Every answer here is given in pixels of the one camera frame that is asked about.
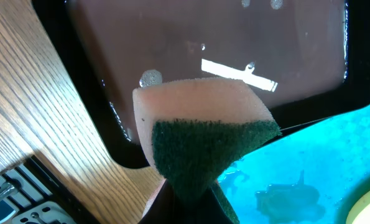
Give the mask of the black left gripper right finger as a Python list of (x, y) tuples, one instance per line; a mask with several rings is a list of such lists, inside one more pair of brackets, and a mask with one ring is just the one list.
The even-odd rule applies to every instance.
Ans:
[(221, 189), (219, 183), (214, 182), (214, 184), (211, 185), (211, 189), (214, 192), (218, 202), (220, 203), (220, 206), (223, 209), (225, 215), (232, 221), (232, 223), (240, 224), (236, 212), (234, 211), (232, 205), (230, 204), (225, 194), (223, 193), (223, 190)]

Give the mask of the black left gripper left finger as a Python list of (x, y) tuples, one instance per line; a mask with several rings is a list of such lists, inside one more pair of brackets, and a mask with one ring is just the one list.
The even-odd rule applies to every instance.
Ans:
[(172, 186), (163, 180), (146, 202), (138, 224), (199, 224), (203, 214), (187, 210), (176, 197)]

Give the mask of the green pink sponge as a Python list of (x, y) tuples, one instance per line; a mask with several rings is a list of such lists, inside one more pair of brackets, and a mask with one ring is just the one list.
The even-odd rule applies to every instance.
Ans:
[(134, 117), (144, 155), (180, 203), (203, 223), (232, 223), (211, 185), (232, 163), (280, 135), (241, 80), (204, 78), (136, 88)]

